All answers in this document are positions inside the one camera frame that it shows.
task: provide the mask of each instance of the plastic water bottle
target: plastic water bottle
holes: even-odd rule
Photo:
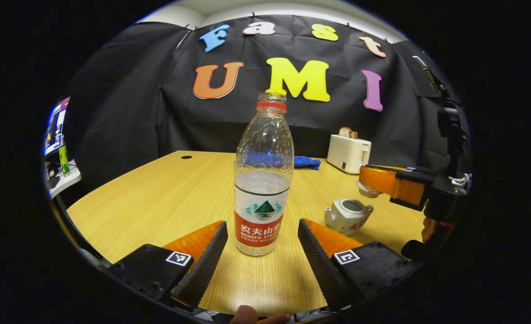
[[[256,116],[243,134],[234,162],[237,248],[263,256],[276,245],[294,172],[294,143],[284,118],[286,96],[259,95]]]

